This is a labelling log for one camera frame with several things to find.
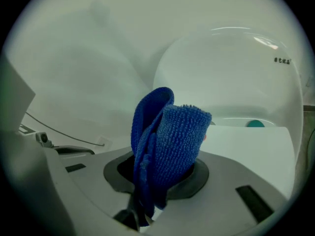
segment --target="black slot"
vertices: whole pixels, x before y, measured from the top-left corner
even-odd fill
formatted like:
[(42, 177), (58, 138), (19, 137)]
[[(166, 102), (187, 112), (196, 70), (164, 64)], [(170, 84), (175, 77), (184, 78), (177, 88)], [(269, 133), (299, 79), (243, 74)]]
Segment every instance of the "black slot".
[(67, 172), (73, 172), (73, 171), (77, 171), (77, 170), (83, 169), (85, 167), (86, 166), (84, 164), (79, 163), (79, 164), (67, 166), (65, 169), (67, 170)]
[(91, 155), (95, 155), (93, 150), (84, 147), (67, 147), (67, 146), (60, 146), (60, 147), (53, 147), (54, 150), (58, 152), (59, 155), (63, 154), (77, 154), (77, 153), (90, 153)]
[(129, 157), (126, 161), (120, 163), (117, 166), (117, 171), (129, 182), (133, 183), (133, 166), (134, 166), (134, 155)]
[(257, 223), (265, 220), (274, 212), (251, 186), (241, 186), (235, 190), (251, 211)]

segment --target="teal button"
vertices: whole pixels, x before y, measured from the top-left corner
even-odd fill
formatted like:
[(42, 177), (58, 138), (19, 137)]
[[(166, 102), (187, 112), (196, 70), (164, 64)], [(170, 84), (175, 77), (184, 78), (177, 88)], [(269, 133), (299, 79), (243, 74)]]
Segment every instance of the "teal button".
[(258, 120), (251, 120), (249, 123), (247, 123), (246, 127), (250, 127), (250, 128), (263, 128), (265, 127), (264, 124), (262, 124), (261, 121)]

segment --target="black cable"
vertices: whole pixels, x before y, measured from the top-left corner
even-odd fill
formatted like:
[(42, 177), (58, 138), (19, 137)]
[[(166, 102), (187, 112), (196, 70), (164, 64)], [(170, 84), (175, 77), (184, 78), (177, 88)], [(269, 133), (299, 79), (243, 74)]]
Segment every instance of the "black cable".
[(50, 127), (50, 126), (48, 126), (48, 125), (46, 125), (46, 124), (44, 124), (44, 123), (42, 123), (41, 121), (37, 120), (34, 116), (30, 115), (28, 112), (26, 112), (26, 114), (29, 115), (29, 116), (30, 116), (31, 118), (33, 118), (34, 120), (36, 120), (37, 122), (39, 122), (40, 124), (44, 125), (45, 127), (50, 128), (51, 130), (54, 130), (55, 132), (57, 132), (57, 133), (59, 133), (59, 134), (62, 134), (62, 135), (64, 135), (64, 136), (68, 136), (69, 138), (72, 138), (72, 139), (75, 139), (75, 140), (77, 140), (77, 141), (84, 142), (84, 143), (87, 143), (87, 144), (92, 144), (92, 145), (101, 146), (101, 147), (104, 147), (104, 146), (105, 146), (105, 144), (102, 144), (102, 145), (101, 145), (101, 144), (94, 144), (94, 143), (90, 143), (90, 142), (87, 142), (87, 141), (84, 141), (84, 140), (77, 139), (77, 138), (74, 138), (74, 137), (72, 137), (72, 136), (69, 136), (69, 135), (67, 135), (67, 134), (65, 134), (65, 133), (62, 133), (62, 132), (60, 132), (60, 131), (58, 131), (58, 130), (56, 130), (56, 129), (54, 129), (54, 128), (52, 128), (52, 127)]

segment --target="blue microfiber cloth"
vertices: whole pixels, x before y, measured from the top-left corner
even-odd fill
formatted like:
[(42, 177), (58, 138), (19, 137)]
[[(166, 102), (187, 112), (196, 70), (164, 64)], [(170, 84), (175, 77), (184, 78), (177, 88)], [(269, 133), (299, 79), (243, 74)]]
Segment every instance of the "blue microfiber cloth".
[(132, 123), (133, 182), (145, 213), (164, 208), (167, 190), (194, 164), (211, 122), (194, 106), (174, 106), (169, 88), (158, 88), (138, 104)]

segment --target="gray plastic base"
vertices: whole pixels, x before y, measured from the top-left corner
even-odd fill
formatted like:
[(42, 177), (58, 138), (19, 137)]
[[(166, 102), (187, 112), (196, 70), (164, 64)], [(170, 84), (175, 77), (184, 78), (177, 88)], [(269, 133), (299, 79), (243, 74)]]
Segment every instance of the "gray plastic base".
[[(85, 196), (99, 209), (114, 217), (128, 206), (129, 194), (115, 191), (103, 176), (104, 166), (131, 151), (124, 148), (103, 154), (62, 158), (64, 166), (82, 163), (86, 167), (69, 173)], [(193, 197), (169, 200), (149, 235), (233, 235), (257, 225), (236, 188), (250, 186), (273, 211), (286, 203), (273, 186), (243, 165), (206, 152), (198, 159), (209, 169), (209, 179)]]

